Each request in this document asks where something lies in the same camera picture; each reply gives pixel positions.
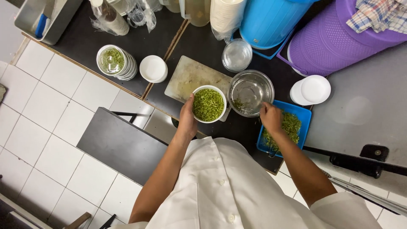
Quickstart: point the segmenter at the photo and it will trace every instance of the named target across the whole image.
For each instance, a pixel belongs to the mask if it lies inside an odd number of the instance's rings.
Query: cutting board
[[[185,103],[195,89],[203,85],[212,85],[219,88],[228,99],[228,89],[231,81],[232,77],[213,70],[189,57],[181,56],[164,94]],[[220,121],[226,121],[230,109],[231,106],[228,103],[225,114],[220,118]]]

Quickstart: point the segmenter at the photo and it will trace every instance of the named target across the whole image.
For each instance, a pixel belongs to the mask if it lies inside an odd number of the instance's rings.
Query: person
[[[324,173],[281,128],[282,112],[263,103],[260,119],[278,144],[308,208],[284,195],[274,179],[236,141],[192,140],[194,96],[178,130],[139,193],[129,224],[114,229],[381,228],[365,201],[338,193]]]

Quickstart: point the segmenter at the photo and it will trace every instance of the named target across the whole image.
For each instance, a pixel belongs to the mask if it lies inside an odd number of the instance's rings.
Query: white tile floor
[[[167,143],[176,130],[170,117],[32,41],[16,66],[0,70],[9,88],[0,105],[0,192],[58,229],[86,211],[92,219],[82,228],[97,229],[113,214],[113,224],[127,223],[141,186],[75,146],[99,106],[138,113],[134,124]],[[407,198],[327,172],[407,205]],[[306,205],[285,163],[271,176]],[[406,217],[367,206],[385,229],[407,225]]]

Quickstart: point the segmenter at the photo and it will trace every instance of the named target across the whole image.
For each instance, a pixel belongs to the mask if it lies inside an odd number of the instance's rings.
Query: shirt button
[[[234,215],[230,214],[228,217],[229,222],[233,223],[234,219],[235,219]]]

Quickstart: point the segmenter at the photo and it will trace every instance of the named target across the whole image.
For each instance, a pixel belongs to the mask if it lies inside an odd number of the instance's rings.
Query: hand
[[[177,134],[192,140],[198,131],[198,121],[194,118],[192,104],[194,103],[194,94],[191,93],[189,99],[181,108],[179,114],[179,124]]]
[[[263,107],[260,109],[260,119],[271,135],[282,131],[281,123],[283,115],[281,110],[276,106],[263,102]]]

